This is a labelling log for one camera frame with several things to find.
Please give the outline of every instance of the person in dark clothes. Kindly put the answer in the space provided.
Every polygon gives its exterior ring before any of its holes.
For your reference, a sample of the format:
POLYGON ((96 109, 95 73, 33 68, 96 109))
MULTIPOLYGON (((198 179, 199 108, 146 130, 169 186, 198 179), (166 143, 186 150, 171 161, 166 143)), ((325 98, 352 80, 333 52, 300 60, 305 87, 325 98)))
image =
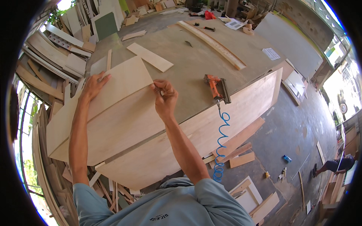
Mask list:
POLYGON ((325 164, 322 166, 322 168, 320 168, 319 170, 317 170, 317 164, 314 164, 314 168, 312 169, 313 177, 315 178, 320 173, 327 170, 335 172, 336 174, 344 174, 345 172, 347 172, 352 168, 352 166, 354 165, 354 161, 356 161, 358 157, 359 157, 359 152, 356 152, 356 155, 354 157, 352 155, 347 155, 345 157, 342 157, 342 161, 338 169, 337 167, 340 162, 340 159, 326 161, 325 164))

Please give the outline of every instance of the shirt logo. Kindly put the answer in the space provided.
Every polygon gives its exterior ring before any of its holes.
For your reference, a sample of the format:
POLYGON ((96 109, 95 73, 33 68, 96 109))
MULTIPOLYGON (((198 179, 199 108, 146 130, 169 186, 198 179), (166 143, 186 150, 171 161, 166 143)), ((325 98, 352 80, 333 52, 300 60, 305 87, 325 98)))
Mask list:
POLYGON ((157 216, 155 216, 155 217, 152 217, 152 218, 150 219, 150 221, 157 221, 157 220, 160 220, 160 219, 165 219, 166 217, 168 217, 168 214, 165 214, 165 215, 160 214, 160 215, 157 215, 157 216))

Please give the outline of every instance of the shorts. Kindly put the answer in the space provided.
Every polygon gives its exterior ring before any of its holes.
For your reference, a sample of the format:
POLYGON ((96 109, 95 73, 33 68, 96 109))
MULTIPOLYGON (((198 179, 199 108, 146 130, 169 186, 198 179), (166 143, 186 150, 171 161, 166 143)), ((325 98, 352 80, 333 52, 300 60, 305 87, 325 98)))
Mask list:
POLYGON ((327 167, 327 169, 329 169, 332 172, 336 172, 337 171, 337 167, 338 167, 338 163, 337 161, 326 161, 325 162, 325 166, 327 167))

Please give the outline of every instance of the shirt sleeve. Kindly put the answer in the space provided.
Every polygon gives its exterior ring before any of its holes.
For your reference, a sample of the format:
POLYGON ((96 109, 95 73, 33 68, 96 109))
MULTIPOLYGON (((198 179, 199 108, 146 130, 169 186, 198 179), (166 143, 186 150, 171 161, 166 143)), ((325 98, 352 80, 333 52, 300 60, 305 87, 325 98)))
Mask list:
POLYGON ((224 186, 212 179, 200 180, 195 185, 195 194, 215 225, 255 225, 250 215, 224 186))
POLYGON ((80 226, 92 226, 113 215, 108 209, 107 200, 99 197, 86 184, 73 185, 73 200, 80 226))

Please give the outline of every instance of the blue plastic bottle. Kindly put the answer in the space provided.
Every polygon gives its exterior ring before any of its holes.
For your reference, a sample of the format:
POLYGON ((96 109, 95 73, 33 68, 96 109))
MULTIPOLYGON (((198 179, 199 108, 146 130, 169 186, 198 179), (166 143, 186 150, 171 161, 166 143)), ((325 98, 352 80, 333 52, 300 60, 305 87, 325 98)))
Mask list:
POLYGON ((283 155, 283 158, 287 161, 287 162, 291 162, 292 161, 292 159, 291 158, 289 158, 288 156, 286 156, 286 155, 283 155))

